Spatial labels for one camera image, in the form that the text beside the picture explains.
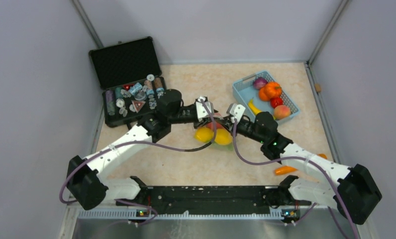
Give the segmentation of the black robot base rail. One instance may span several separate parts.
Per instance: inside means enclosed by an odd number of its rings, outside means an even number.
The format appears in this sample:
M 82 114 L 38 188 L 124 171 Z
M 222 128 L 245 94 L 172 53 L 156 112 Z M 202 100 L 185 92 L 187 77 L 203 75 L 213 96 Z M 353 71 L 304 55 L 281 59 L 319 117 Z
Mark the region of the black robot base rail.
M 268 214 L 281 206 L 309 206 L 278 186 L 145 186 L 132 200 L 159 215 Z

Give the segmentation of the toy peach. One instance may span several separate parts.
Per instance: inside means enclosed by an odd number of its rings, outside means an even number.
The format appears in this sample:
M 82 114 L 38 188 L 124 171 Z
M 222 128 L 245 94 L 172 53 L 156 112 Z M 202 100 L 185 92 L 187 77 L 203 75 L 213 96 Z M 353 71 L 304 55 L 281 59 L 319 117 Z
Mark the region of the toy peach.
M 274 108 L 274 118 L 276 120 L 282 120 L 291 115 L 291 110 L 285 105 L 279 105 Z

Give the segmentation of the red toy apple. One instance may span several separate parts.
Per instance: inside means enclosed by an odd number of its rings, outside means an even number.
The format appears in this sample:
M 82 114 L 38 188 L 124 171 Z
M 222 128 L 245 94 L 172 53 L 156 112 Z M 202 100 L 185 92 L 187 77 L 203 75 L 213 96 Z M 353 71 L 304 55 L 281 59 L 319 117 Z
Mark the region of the red toy apple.
M 214 130 L 214 128 L 216 128 L 216 129 L 223 128 L 223 126 L 220 123 L 218 123 L 218 122 L 216 122 L 215 124 L 210 122 L 210 123 L 206 124 L 205 127 L 209 128 L 210 130 Z

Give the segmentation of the orange toy carrot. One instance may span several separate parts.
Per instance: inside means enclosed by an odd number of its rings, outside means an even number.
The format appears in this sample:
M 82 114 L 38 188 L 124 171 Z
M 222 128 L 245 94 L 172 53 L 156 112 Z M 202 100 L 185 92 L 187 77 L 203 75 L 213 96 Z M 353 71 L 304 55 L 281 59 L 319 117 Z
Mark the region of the orange toy carrot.
M 323 158 L 323 159 L 327 159 L 327 156 L 326 156 L 325 154 L 323 154 L 323 153 L 322 153 L 322 154 L 317 154 L 317 156 L 320 157 L 320 158 Z M 286 158 L 286 157 L 292 157 L 292 156 L 286 156 L 286 155 L 281 156 L 281 158 Z M 303 157 L 303 156 L 293 155 L 293 157 L 294 157 L 294 158 L 296 158 L 296 157 L 302 157 L 302 158 L 305 159 L 305 163 L 309 163 L 309 161 L 313 161 L 311 158 L 310 158 L 310 159 L 307 159 L 307 158 L 305 158 L 305 157 Z M 281 166 L 281 167 L 275 169 L 275 170 L 273 171 L 273 173 L 274 173 L 274 175 L 276 175 L 276 176 L 280 176 L 280 175 L 289 174 L 289 173 L 292 173 L 292 172 L 295 172 L 295 171 L 297 171 L 296 168 L 293 168 L 293 167 L 290 167 L 290 166 Z

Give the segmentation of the purple toy onion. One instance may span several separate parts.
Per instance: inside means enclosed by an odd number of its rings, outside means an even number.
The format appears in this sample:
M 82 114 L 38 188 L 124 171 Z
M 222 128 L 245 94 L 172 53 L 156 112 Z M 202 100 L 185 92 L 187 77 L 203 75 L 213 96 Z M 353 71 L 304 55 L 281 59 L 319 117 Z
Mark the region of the purple toy onion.
M 261 88 L 265 87 L 267 84 L 268 81 L 263 77 L 256 78 L 252 83 L 253 88 L 256 90 L 260 90 Z

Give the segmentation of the clear dotted zip bag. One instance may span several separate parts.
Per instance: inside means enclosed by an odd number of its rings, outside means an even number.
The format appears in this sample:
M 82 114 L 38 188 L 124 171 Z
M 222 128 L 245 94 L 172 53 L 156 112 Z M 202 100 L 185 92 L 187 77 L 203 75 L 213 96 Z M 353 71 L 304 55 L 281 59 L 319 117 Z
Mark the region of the clear dotted zip bag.
M 213 140 L 215 140 L 216 130 L 217 130 L 217 129 L 214 129 L 214 130 L 213 130 L 213 131 L 214 131 Z M 211 144 L 211 147 L 214 147 L 215 149 L 218 149 L 218 150 L 232 151 L 232 150 L 233 150 L 233 143 L 231 143 L 230 145 L 222 146 L 222 145 L 216 144 L 216 143 L 213 141 L 213 143 Z

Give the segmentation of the small yellow toy lemon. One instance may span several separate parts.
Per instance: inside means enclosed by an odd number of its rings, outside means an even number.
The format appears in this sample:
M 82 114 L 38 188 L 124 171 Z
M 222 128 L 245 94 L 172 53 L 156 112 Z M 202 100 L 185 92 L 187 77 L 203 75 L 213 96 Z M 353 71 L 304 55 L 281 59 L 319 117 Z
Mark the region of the small yellow toy lemon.
M 233 139 L 229 131 L 224 128 L 218 128 L 216 130 L 216 136 L 214 142 L 218 145 L 226 146 L 232 143 Z

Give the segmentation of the yellow toy banana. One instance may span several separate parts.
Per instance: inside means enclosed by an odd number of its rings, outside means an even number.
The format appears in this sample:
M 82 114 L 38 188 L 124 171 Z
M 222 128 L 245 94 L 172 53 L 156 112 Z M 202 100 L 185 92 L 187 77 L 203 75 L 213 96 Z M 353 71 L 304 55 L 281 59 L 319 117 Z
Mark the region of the yellow toy banana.
M 253 99 L 251 99 L 251 100 L 248 102 L 247 105 L 248 105 L 249 109 L 251 110 L 251 112 L 252 112 L 255 116 L 261 112 L 261 110 L 260 110 L 259 108 L 257 108 L 257 107 L 254 105 Z

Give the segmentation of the black poker chip case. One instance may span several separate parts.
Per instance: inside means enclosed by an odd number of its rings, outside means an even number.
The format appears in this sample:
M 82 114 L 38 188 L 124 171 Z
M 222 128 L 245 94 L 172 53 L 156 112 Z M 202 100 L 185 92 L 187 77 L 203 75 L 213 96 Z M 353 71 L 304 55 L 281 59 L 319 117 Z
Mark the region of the black poker chip case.
M 91 50 L 88 56 L 103 90 L 104 122 L 108 127 L 130 126 L 152 112 L 149 97 L 141 100 L 141 108 L 136 110 L 132 106 L 135 96 L 123 95 L 121 90 L 143 87 L 148 75 L 158 79 L 153 90 L 167 88 L 151 36 Z

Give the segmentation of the orange toy pumpkin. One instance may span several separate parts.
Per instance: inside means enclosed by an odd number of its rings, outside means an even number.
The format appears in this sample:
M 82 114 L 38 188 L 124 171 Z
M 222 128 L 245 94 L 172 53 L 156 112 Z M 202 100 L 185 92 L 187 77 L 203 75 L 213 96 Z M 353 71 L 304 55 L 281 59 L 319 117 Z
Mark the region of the orange toy pumpkin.
M 259 90 L 259 99 L 267 102 L 272 98 L 279 97 L 283 89 L 281 85 L 277 82 L 268 82 Z

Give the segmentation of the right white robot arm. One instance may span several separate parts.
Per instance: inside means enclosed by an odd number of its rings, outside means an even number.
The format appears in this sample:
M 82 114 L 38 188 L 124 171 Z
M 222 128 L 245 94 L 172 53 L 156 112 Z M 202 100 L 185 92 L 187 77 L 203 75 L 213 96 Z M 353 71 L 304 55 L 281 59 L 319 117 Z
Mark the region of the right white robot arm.
M 317 182 L 288 177 L 279 199 L 285 205 L 297 200 L 333 207 L 357 225 L 364 224 L 382 199 L 370 171 L 361 164 L 347 166 L 324 159 L 305 150 L 278 132 L 278 123 L 269 112 L 258 113 L 254 121 L 245 119 L 245 107 L 232 103 L 224 123 L 233 137 L 242 135 L 261 144 L 266 162 L 282 163 L 316 178 Z

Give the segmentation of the blue perforated plastic basket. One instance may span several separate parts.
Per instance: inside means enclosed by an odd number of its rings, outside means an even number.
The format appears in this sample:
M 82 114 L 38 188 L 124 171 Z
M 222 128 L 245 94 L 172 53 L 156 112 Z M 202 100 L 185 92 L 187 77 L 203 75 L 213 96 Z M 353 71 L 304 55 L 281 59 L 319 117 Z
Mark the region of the blue perforated plastic basket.
M 235 100 L 239 104 L 242 104 L 246 107 L 245 114 L 252 121 L 255 119 L 256 115 L 248 106 L 250 100 L 253 100 L 252 104 L 256 109 L 264 112 L 269 112 L 274 115 L 274 108 L 270 105 L 269 102 L 262 101 L 258 96 L 259 91 L 253 87 L 253 82 L 259 78 L 264 78 L 268 82 L 276 82 L 272 75 L 265 70 L 241 78 L 234 82 L 232 85 L 232 91 Z M 276 120 L 278 124 L 283 124 L 299 115 L 300 109 L 284 90 L 282 91 L 280 98 L 283 100 L 284 105 L 286 105 L 291 110 L 290 116 L 281 120 Z

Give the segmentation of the red toy pepper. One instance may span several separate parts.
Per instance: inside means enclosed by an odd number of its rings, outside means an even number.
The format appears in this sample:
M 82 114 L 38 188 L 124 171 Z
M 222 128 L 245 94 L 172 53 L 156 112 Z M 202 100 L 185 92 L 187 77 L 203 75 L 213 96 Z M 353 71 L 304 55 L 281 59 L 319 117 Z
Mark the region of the red toy pepper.
M 274 109 L 278 106 L 283 105 L 283 104 L 284 104 L 284 102 L 283 102 L 282 98 L 280 98 L 280 97 L 274 97 L 274 98 L 270 99 L 270 105 Z

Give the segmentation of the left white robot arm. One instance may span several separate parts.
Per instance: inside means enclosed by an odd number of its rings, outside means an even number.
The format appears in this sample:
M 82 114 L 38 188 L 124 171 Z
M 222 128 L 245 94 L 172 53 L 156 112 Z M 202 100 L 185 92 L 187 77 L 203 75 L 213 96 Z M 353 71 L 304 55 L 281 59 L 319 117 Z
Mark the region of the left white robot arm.
M 181 92 L 166 90 L 157 99 L 156 108 L 118 140 L 85 158 L 77 155 L 70 159 L 67 178 L 61 190 L 68 189 L 74 201 L 84 210 L 91 210 L 103 201 L 113 199 L 128 199 L 135 206 L 144 204 L 147 193 L 137 182 L 129 179 L 111 188 L 106 183 L 108 175 L 148 146 L 174 150 L 173 147 L 158 143 L 171 132 L 173 124 L 212 120 L 213 113 L 213 105 L 207 97 L 198 97 L 193 104 L 185 106 Z

